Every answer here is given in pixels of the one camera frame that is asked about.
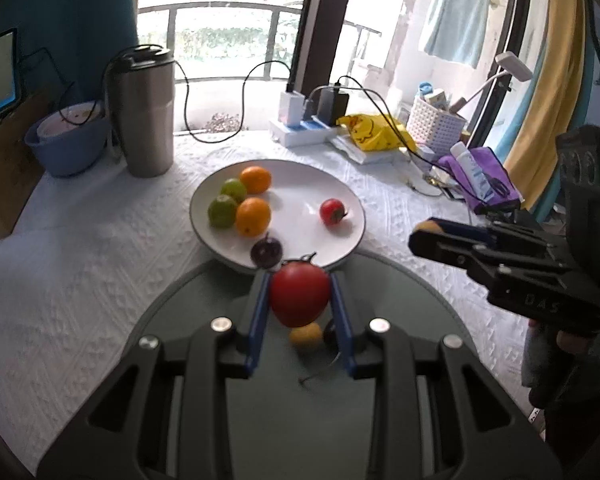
purple cloth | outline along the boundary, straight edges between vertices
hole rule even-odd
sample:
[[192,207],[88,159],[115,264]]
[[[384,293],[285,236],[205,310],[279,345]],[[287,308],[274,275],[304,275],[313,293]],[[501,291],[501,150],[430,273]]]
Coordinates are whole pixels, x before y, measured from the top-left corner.
[[[491,148],[472,148],[469,150],[474,156],[475,161],[484,171],[487,180],[493,189],[493,196],[487,200],[487,204],[494,208],[516,208],[520,207],[520,192],[511,182],[509,173],[504,169],[498,158],[495,156]],[[445,155],[440,158],[438,164],[449,170],[454,178],[469,191],[473,191],[469,180],[458,161],[453,155]],[[484,212],[484,205],[480,200],[470,196],[464,189],[460,189],[462,196],[472,211],[476,213]]]

blue bowl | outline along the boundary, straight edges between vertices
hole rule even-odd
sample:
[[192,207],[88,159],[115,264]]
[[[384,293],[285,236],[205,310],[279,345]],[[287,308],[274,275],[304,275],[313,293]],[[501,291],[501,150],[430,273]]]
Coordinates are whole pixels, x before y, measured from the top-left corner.
[[24,142],[52,176],[80,173],[98,160],[110,128],[107,118],[89,121],[64,134],[40,139],[38,126],[45,119],[40,119],[28,129]]

table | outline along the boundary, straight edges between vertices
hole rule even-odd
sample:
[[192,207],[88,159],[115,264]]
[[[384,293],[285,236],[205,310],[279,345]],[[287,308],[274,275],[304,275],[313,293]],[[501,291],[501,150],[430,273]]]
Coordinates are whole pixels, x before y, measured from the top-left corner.
[[528,410],[520,386],[526,320],[486,303],[459,269],[413,256],[412,227],[467,220],[463,204],[404,183],[401,163],[357,166],[327,145],[287,150],[265,132],[208,145],[176,137],[162,177],[132,177],[103,157],[68,179],[46,174],[13,234],[0,240],[0,434],[35,471],[45,449],[120,356],[131,329],[174,280],[210,259],[189,224],[193,190],[240,160],[285,158],[320,168],[362,200],[362,248],[403,264],[451,303],[485,366]]

stainless steel tumbler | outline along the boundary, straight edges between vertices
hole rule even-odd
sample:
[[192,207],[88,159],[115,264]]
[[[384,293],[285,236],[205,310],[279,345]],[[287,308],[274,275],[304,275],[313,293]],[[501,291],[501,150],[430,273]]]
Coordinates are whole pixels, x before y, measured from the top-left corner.
[[173,53],[137,47],[119,57],[108,76],[112,126],[133,176],[162,175],[173,164]]

lime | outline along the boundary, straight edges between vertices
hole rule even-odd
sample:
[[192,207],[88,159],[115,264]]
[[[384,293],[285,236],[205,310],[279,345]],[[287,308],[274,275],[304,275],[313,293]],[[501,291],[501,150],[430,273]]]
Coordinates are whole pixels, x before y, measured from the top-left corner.
[[247,188],[237,178],[225,180],[220,189],[221,195],[229,195],[238,204],[247,198]]
[[235,222],[235,212],[238,210],[237,202],[228,195],[217,196],[206,213],[209,215],[211,227],[227,229]]

